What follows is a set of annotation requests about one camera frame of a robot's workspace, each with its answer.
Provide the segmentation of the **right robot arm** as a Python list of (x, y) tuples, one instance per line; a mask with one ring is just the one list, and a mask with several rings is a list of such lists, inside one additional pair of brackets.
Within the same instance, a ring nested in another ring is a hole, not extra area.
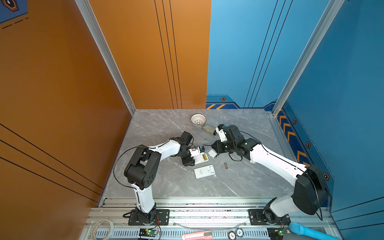
[(216, 133), (219, 140), (211, 147), (217, 154), (236, 153), (253, 164), (270, 169), (294, 187), (292, 194), (275, 197), (266, 204), (263, 218), (267, 224), (274, 225), (284, 216), (295, 212), (315, 215), (331, 195), (323, 171), (318, 166), (306, 166), (289, 160), (254, 137), (245, 139), (244, 133), (234, 125), (227, 127), (221, 124), (216, 127)]

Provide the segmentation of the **white battery cover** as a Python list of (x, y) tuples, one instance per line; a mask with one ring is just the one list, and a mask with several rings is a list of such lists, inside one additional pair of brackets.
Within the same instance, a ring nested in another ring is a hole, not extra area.
[(208, 152), (208, 154), (212, 157), (212, 158), (216, 158), (217, 157), (217, 152), (215, 151), (215, 150), (210, 150), (209, 152)]

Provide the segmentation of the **white air conditioner remote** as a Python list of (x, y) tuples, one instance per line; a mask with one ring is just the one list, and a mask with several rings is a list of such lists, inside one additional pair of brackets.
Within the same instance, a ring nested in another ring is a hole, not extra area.
[(200, 168), (194, 169), (196, 179), (202, 179), (216, 174), (215, 168), (213, 165), (208, 165)]

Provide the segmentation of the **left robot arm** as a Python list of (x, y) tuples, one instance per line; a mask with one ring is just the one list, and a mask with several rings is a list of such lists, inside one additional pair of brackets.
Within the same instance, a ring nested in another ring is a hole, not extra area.
[(160, 162), (168, 157), (180, 157), (185, 167), (194, 166), (190, 148), (193, 136), (183, 132), (180, 137), (170, 138), (163, 144), (136, 148), (124, 170), (124, 176), (135, 191), (137, 204), (134, 214), (138, 219), (150, 224), (156, 217), (156, 203), (153, 199), (152, 183), (155, 180)]

